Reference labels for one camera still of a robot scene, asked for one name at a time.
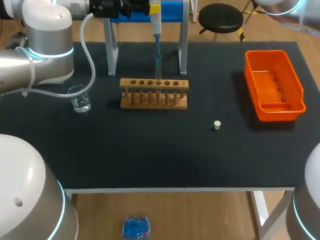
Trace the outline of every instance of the glowing blue ring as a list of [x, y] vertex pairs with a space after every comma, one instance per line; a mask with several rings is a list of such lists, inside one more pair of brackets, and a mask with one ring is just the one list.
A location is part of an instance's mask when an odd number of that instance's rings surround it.
[[295, 10], [302, 2], [303, 2], [303, 0], [299, 0], [298, 3], [293, 8], [291, 8], [289, 11], [286, 11], [286, 12], [283, 12], [283, 13], [270, 13], [270, 12], [267, 12], [267, 11], [266, 11], [266, 13], [269, 14], [269, 15], [273, 15], [273, 16], [285, 15], [285, 14], [288, 14], [291, 11]]
[[61, 188], [61, 191], [62, 191], [62, 198], [63, 198], [62, 211], [61, 211], [61, 215], [60, 215], [60, 218], [59, 218], [58, 223], [56, 224], [53, 232], [51, 233], [51, 235], [48, 237], [47, 240], [51, 240], [51, 239], [54, 237], [54, 235], [55, 235], [56, 232], [58, 231], [58, 228], [59, 228], [59, 226], [60, 226], [60, 224], [61, 224], [61, 222], [62, 222], [62, 218], [64, 217], [64, 213], [65, 213], [65, 207], [66, 207], [65, 191], [64, 191], [64, 189], [62, 188], [60, 182], [59, 182], [59, 181], [57, 181], [57, 182], [58, 182], [58, 184], [59, 184], [59, 186], [60, 186], [60, 188]]
[[294, 213], [296, 216], [296, 219], [298, 219], [298, 222], [300, 223], [301, 227], [303, 228], [303, 230], [305, 231], [305, 233], [312, 239], [312, 240], [316, 240], [311, 233], [306, 229], [306, 227], [304, 226], [304, 224], [302, 223], [302, 221], [300, 220], [300, 217], [298, 215], [297, 209], [296, 209], [296, 203], [295, 203], [295, 194], [293, 194], [293, 209], [294, 209]]
[[41, 53], [37, 53], [35, 51], [33, 51], [31, 48], [29, 48], [30, 52], [40, 58], [45, 58], [45, 59], [57, 59], [57, 58], [62, 58], [65, 56], [68, 56], [70, 54], [72, 54], [72, 52], [74, 51], [74, 48], [72, 48], [70, 51], [63, 53], [63, 54], [58, 54], [58, 55], [46, 55], [46, 54], [41, 54]]

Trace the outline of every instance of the white table frame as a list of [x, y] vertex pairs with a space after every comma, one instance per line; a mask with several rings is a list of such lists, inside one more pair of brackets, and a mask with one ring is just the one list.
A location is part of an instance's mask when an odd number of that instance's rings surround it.
[[[69, 198], [73, 194], [109, 194], [109, 193], [178, 193], [178, 192], [250, 192], [259, 240], [271, 240], [272, 237], [286, 224], [286, 214], [292, 198], [294, 187], [255, 188], [255, 187], [181, 187], [181, 188], [94, 188], [94, 189], [65, 189]], [[263, 191], [287, 191], [271, 214], [268, 214]]]
[[197, 21], [198, 16], [198, 0], [190, 0], [191, 10], [192, 10], [192, 22]]

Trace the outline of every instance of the blue plastic bag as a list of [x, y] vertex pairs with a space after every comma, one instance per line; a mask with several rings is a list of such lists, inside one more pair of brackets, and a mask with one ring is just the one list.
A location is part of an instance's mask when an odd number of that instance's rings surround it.
[[127, 239], [147, 239], [150, 234], [149, 219], [130, 218], [127, 217], [124, 221], [122, 236]]

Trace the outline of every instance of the white bottle cap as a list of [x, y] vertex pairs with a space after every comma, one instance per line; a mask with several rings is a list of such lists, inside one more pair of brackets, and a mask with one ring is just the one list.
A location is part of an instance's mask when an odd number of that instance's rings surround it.
[[221, 126], [221, 122], [220, 121], [214, 121], [214, 129], [215, 130], [219, 130], [220, 126]]

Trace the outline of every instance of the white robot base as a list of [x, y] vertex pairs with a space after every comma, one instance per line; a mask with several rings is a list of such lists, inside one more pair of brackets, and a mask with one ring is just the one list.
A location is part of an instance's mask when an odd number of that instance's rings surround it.
[[76, 240], [76, 210], [37, 150], [0, 134], [0, 153], [0, 240]]

